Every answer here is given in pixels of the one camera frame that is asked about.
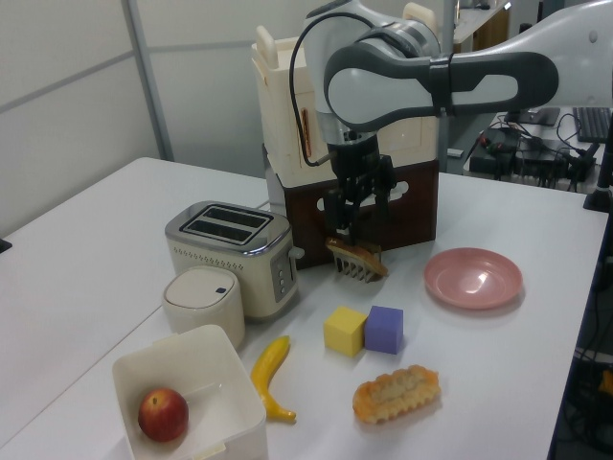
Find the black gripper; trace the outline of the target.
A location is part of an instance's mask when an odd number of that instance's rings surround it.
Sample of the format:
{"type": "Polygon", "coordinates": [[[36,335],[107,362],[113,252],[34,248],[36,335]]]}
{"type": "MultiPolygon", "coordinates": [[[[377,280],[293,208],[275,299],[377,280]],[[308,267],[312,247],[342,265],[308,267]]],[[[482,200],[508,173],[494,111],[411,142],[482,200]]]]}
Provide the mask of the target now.
{"type": "Polygon", "coordinates": [[[355,243],[360,206],[370,195],[364,184],[371,183],[376,211],[388,214],[390,192],[397,185],[394,165],[389,155],[380,154],[375,134],[344,144],[328,144],[328,153],[337,185],[324,195],[325,225],[344,243],[355,243]]]}

